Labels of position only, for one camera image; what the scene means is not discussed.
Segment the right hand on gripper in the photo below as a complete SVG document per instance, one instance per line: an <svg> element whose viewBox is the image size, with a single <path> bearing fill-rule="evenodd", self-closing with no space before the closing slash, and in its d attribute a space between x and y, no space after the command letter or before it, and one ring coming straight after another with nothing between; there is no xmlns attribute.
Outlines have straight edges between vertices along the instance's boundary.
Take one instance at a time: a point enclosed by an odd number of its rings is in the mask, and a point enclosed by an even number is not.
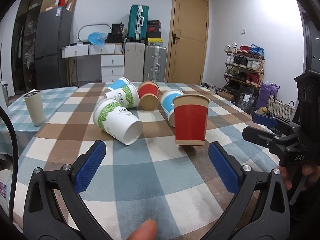
<svg viewBox="0 0 320 240"><path fill-rule="evenodd" d="M290 178L287 168L278 166L281 176L284 180L285 188L290 190L292 187L292 179ZM308 187L313 186L319 179L319 166L316 163L308 163L302 167L302 174L307 177L302 191L305 191Z"/></svg>

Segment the left hand thumb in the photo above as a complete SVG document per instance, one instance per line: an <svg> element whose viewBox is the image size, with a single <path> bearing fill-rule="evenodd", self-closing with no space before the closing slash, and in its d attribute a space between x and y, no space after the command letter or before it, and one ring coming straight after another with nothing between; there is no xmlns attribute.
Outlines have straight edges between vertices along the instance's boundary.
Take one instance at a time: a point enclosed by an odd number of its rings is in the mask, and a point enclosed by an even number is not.
<svg viewBox="0 0 320 240"><path fill-rule="evenodd" d="M153 219L144 221L127 240L154 240L157 235L157 223Z"/></svg>

